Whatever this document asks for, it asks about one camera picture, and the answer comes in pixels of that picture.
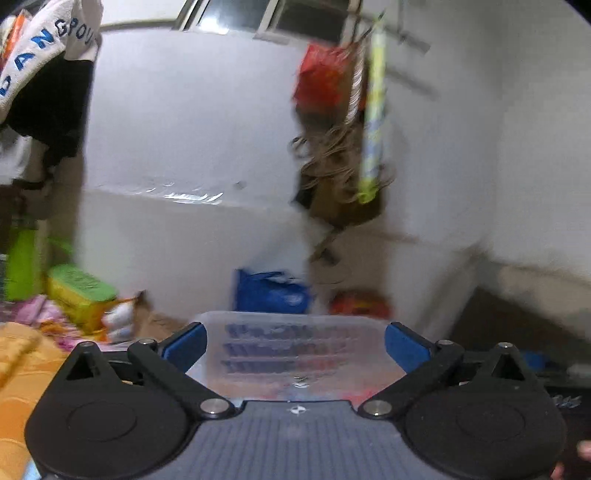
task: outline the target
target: window frame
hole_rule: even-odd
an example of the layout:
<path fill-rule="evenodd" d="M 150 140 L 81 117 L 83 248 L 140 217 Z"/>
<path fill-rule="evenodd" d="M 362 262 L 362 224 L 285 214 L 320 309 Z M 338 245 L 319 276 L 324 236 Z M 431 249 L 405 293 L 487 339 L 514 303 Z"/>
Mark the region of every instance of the window frame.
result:
<path fill-rule="evenodd" d="M 189 0 L 183 7 L 183 12 L 185 14 L 185 20 L 178 23 L 179 30 L 184 31 L 198 31 L 203 33 L 214 33 L 220 34 L 216 32 L 210 32 L 208 30 L 204 30 L 200 27 L 199 23 L 202 20 L 207 6 L 209 5 L 210 0 Z M 357 12 L 360 8 L 362 0 L 349 0 L 349 7 L 347 9 L 348 15 L 345 18 L 345 23 L 343 25 L 343 30 L 341 33 L 341 40 L 340 45 L 347 45 L 351 41 L 353 36 L 353 31 L 355 29 L 356 19 L 354 15 L 351 15 L 351 12 Z M 287 32 L 287 31 L 280 31 L 276 30 L 273 23 L 277 23 L 281 12 L 285 6 L 286 0 L 268 0 L 267 7 L 263 16 L 261 18 L 261 22 L 258 28 L 254 32 L 254 38 L 258 38 L 260 40 L 271 41 L 273 43 L 278 43 L 282 45 L 287 45 L 291 42 L 296 43 L 309 43 L 311 40 L 320 44 L 327 44 L 332 46 L 331 42 L 326 40 L 322 40 L 316 37 L 311 37 L 307 35 L 299 35 L 294 32 Z M 301 0 L 302 4 L 307 4 L 315 8 L 321 8 L 328 11 L 337 10 L 336 7 L 331 5 L 327 5 L 322 0 Z M 248 35 L 252 37 L 253 32 L 248 30 L 241 30 L 241 29 L 233 29 L 230 28 L 228 34 L 232 35 Z"/>

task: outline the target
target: white wall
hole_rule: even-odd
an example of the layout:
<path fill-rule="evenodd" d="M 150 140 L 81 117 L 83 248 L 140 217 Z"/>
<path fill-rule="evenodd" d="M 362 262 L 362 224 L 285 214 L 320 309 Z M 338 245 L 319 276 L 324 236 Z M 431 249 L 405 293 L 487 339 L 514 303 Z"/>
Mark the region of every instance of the white wall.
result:
<path fill-rule="evenodd" d="M 144 20 L 176 20 L 184 0 L 101 0 L 103 25 Z"/>
<path fill-rule="evenodd" d="M 591 278 L 591 27 L 562 0 L 504 2 L 496 259 Z"/>
<path fill-rule="evenodd" d="M 380 288 L 397 318 L 437 338 L 469 295 L 472 269 L 457 250 L 487 233 L 501 114 L 489 5 L 412 2 L 407 27 L 433 47 L 422 57 L 392 41 L 389 63 L 437 98 L 388 84 L 386 157 L 398 178 L 371 235 L 352 231 L 336 244 L 341 271 L 314 274 L 344 280 L 318 287 L 321 299 L 341 286 Z M 289 204 L 298 165 L 287 150 L 304 52 L 243 34 L 105 34 L 84 173 L 66 162 L 55 200 L 54 230 L 74 235 L 77 262 L 125 293 L 147 288 L 157 308 L 185 317 L 230 308 L 234 268 L 304 274 L 320 235 Z"/>

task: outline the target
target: red bag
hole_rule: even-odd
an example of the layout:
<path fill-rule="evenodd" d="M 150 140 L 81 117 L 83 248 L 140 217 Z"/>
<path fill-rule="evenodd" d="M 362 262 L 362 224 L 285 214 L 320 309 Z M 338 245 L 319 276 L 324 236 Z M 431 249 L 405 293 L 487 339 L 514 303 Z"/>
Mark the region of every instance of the red bag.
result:
<path fill-rule="evenodd" d="M 294 100 L 305 113 L 334 115 L 348 102 L 354 50 L 308 45 Z"/>

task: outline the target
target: yellow box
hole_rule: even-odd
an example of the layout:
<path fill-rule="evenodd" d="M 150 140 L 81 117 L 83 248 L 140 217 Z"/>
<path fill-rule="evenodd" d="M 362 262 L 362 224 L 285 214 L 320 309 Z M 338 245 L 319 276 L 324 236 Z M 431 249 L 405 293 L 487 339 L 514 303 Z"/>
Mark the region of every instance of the yellow box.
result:
<path fill-rule="evenodd" d="M 47 278 L 47 294 L 84 333 L 102 328 L 101 318 L 117 298 L 117 290 L 75 265 L 53 267 Z"/>

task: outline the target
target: window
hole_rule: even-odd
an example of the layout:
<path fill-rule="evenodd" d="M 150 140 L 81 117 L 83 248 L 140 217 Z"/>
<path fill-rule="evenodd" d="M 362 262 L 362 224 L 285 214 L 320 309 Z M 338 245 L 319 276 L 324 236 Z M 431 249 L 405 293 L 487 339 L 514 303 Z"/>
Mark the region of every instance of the window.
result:
<path fill-rule="evenodd" d="M 339 44 L 349 40 L 348 11 L 360 0 L 197 0 L 184 29 L 302 36 Z"/>

